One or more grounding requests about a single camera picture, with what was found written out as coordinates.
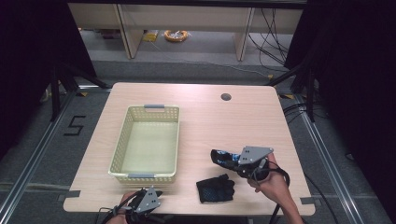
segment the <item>table hole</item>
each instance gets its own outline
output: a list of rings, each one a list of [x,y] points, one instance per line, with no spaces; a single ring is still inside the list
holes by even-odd
[[[229,100],[231,100],[231,95],[230,95],[229,93],[223,93],[223,94],[221,95],[221,99],[222,99],[223,101],[229,101]]]

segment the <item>metal bracket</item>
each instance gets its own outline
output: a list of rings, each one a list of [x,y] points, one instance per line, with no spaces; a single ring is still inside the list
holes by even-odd
[[[137,206],[136,213],[144,213],[146,211],[157,208],[161,205],[154,187],[150,187],[143,197],[142,202]]]
[[[252,164],[256,161],[262,160],[268,154],[274,151],[271,147],[244,147],[239,158],[239,165]]]

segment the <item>hand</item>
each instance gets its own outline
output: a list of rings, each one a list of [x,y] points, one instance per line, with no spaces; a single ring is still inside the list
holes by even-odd
[[[277,163],[274,154],[268,154],[267,158],[270,162],[269,168],[276,169]],[[282,174],[272,171],[262,181],[257,182],[256,180],[248,179],[247,182],[255,189],[256,193],[261,191],[267,198],[279,204],[289,224],[303,223],[297,205],[291,198],[289,187]]]
[[[133,194],[134,194],[134,191],[125,193],[122,196],[122,199],[121,199],[120,203],[125,201],[128,197],[130,197]],[[111,218],[106,224],[128,224],[128,223],[127,223],[127,221],[125,219],[125,215],[124,214],[118,214],[118,215],[114,216],[113,218]]]
[[[269,168],[276,169],[276,159],[273,153],[267,156],[269,161]],[[282,174],[278,172],[270,172],[269,175],[262,181],[255,181],[253,179],[248,179],[247,182],[256,192],[262,192],[267,198],[272,201],[282,205],[284,201],[288,203],[289,198],[291,198],[288,185]]]

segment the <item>gray floor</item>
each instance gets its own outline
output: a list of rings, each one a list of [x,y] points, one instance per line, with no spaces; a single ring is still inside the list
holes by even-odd
[[[259,52],[250,41],[247,44],[245,60],[238,62],[234,54],[233,35],[227,33],[191,32],[185,42],[169,43],[163,39],[160,32],[155,43],[142,43],[136,58],[132,60],[126,58],[120,39],[104,40],[99,33],[93,31],[83,31],[81,35],[86,42],[99,78],[108,83],[158,80],[161,82],[262,85],[268,81],[270,75],[276,77],[282,74],[261,66]],[[261,36],[253,35],[253,38],[258,43],[262,43]],[[290,35],[280,35],[279,41],[287,47],[291,38]],[[278,50],[271,47],[266,48],[280,57]],[[262,56],[262,63],[270,68],[284,70],[279,63],[264,56]],[[211,78],[211,74],[216,74],[219,71],[224,73],[224,77]],[[292,78],[277,85],[277,91],[287,92],[291,82]],[[66,194],[73,181],[108,95],[108,91],[90,91],[85,97],[71,96],[72,100],[54,130],[54,135],[38,162],[38,166],[33,170],[21,200],[13,208],[8,223],[94,222],[95,213],[65,212],[62,196]],[[297,102],[294,99],[280,99],[280,103],[285,108]],[[50,107],[50,101],[47,101],[37,108],[30,124],[26,126],[20,143],[1,160],[0,200],[5,200],[13,184],[19,181],[25,164],[35,153],[41,136],[46,133],[50,125]],[[78,136],[65,136],[65,133],[76,131],[68,127],[74,116],[86,116],[84,119],[76,120],[76,123],[83,125],[84,128]],[[323,105],[315,106],[315,118],[315,125],[320,136],[346,189],[358,207],[363,223],[391,223],[359,167],[345,156],[347,148],[338,136],[332,125],[332,119],[326,114]],[[348,218],[348,212],[342,205],[329,178],[318,147],[314,144],[306,128],[304,116],[298,110],[293,110],[286,116],[286,119],[289,122],[290,133],[304,172],[323,192],[338,219],[338,223],[353,223]],[[318,189],[308,180],[307,182],[312,197],[316,201],[317,212],[312,217],[304,219],[308,223],[335,223],[329,207],[321,198]],[[253,217],[252,219],[254,223],[268,223],[269,217]],[[285,223],[285,219],[281,218],[278,223]]]

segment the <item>wire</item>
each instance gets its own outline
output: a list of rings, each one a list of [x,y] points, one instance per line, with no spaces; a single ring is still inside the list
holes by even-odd
[[[313,110],[324,110],[324,109],[323,108],[316,108],[316,109],[313,109]],[[326,114],[326,116],[322,116],[322,115],[320,115],[318,113],[314,113],[314,115],[316,115],[317,117],[319,117],[321,119],[330,119],[329,115],[327,115],[327,114]]]
[[[303,220],[304,224],[309,224],[303,217],[301,217],[301,219]]]
[[[111,211],[112,208],[101,207],[101,208],[99,209],[99,211],[96,213],[96,218],[95,218],[95,221],[93,222],[94,224],[97,224],[97,223],[98,223],[100,213],[102,212],[103,209],[106,209],[106,210],[108,210],[108,211]]]
[[[291,120],[288,121],[288,124],[290,124],[292,121],[297,119],[299,116],[301,116],[304,113],[304,111],[301,111],[298,115],[294,116]]]
[[[113,209],[110,209],[110,211],[107,213],[107,216],[105,217],[105,219],[102,221],[102,223],[107,223],[111,218],[114,217],[114,215],[116,215],[119,210],[126,204],[128,203],[133,197],[135,197],[137,194],[141,193],[142,189],[133,193],[132,195],[130,195],[128,198],[126,198],[122,203],[120,203],[119,205],[115,206]]]
[[[154,46],[154,48],[157,49],[160,53],[164,53],[164,51],[163,51],[160,47],[156,46],[153,42],[150,41],[149,43],[151,43],[152,46]],[[221,66],[221,67],[230,67],[230,68],[232,68],[232,69],[235,69],[235,70],[241,71],[241,72],[255,73],[255,74],[258,74],[258,75],[263,76],[263,77],[268,77],[267,75],[265,75],[265,74],[263,74],[263,73],[260,73],[260,72],[258,72],[258,71],[241,69],[241,68],[237,68],[237,67],[234,67],[234,66],[228,65],[228,64],[218,64],[218,63],[210,63],[210,62],[196,62],[196,61],[190,61],[190,60],[185,60],[185,59],[179,59],[179,58],[169,57],[169,56],[166,55],[166,54],[165,54],[164,56],[165,56],[166,58],[168,58],[168,59],[176,60],[176,61],[181,61],[181,62],[185,62],[185,63],[213,64],[213,65]]]
[[[314,183],[314,181],[304,172],[304,176],[309,180],[309,182],[311,182],[311,184],[317,189],[318,193],[320,194],[320,196],[323,198],[323,201],[326,203],[327,207],[330,210],[330,213],[332,214],[332,218],[334,219],[334,222],[338,224],[338,219],[335,216],[334,211],[332,210],[332,207],[330,206],[329,202],[327,201],[326,197],[324,196],[324,194],[322,193],[322,191],[319,189],[319,187]]]
[[[282,62],[280,59],[278,59],[274,54],[270,53],[269,51],[267,51],[267,50],[265,50],[265,49],[263,48],[263,45],[265,44],[265,41],[266,41],[265,39],[264,39],[264,42],[262,43],[262,45],[260,46],[258,43],[256,43],[256,41],[254,41],[254,39],[253,39],[253,37],[251,37],[251,35],[248,35],[248,37],[250,38],[251,42],[253,42],[253,44],[256,46],[256,48],[257,48],[260,52],[266,54],[268,57],[272,58],[272,59],[273,59],[274,61],[276,61],[277,63],[280,63],[280,64],[283,65],[283,62]]]
[[[279,53],[280,53],[280,56],[282,57],[282,60],[283,60],[283,63],[284,63],[285,60],[286,60],[285,52],[287,53],[288,49],[287,49],[286,47],[284,47],[282,44],[280,44],[279,39],[277,38],[277,31],[276,31],[276,9],[275,9],[275,8],[272,9],[272,21],[271,21],[271,25],[270,25],[270,23],[268,22],[267,18],[265,17],[263,8],[262,8],[262,16],[263,16],[263,18],[264,18],[264,20],[265,20],[265,23],[267,24],[267,27],[268,27],[268,34],[267,34],[267,37],[268,37],[269,34],[271,34],[272,38],[275,40],[275,42],[276,42],[276,44],[277,44],[277,47],[275,47],[274,45],[270,44],[270,43],[267,41],[267,37],[264,38],[264,43],[267,42],[267,43],[268,43],[270,46],[272,46],[273,48],[278,49],[278,50],[279,50]]]
[[[265,66],[265,65],[262,63],[262,51],[261,51],[261,50],[260,50],[260,52],[259,52],[259,61],[260,61],[260,64],[262,65],[262,67],[264,67],[264,68],[266,68],[266,69],[270,69],[270,70],[277,71],[277,72],[287,72],[287,71],[278,70],[278,69],[275,69],[275,68],[270,68],[270,67]]]
[[[295,105],[288,106],[288,107],[283,109],[283,113],[286,114],[287,112],[291,111],[292,109],[298,108],[300,106],[306,106],[306,103],[295,104]]]

